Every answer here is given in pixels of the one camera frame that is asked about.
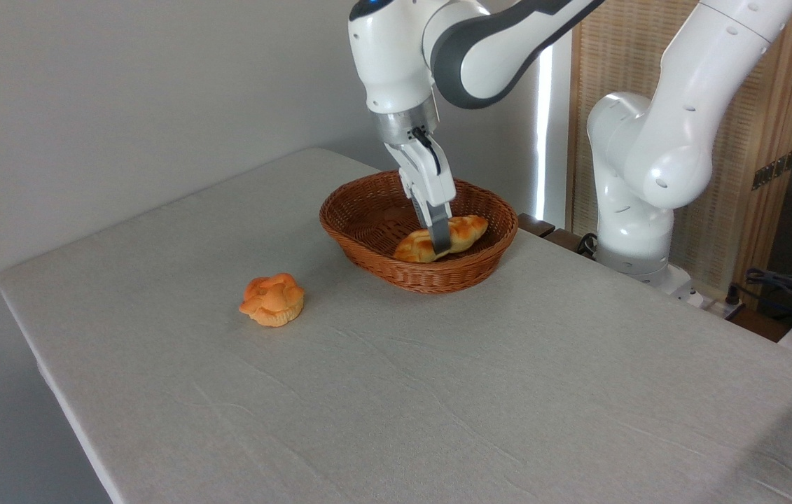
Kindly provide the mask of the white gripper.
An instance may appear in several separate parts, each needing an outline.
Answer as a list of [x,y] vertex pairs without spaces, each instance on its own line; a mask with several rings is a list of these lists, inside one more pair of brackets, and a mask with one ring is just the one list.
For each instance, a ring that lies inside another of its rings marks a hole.
[[452,246],[450,202],[457,191],[443,149],[424,129],[409,131],[405,143],[386,143],[385,147],[399,163],[405,196],[410,198],[421,228],[430,233],[434,253],[447,254]]

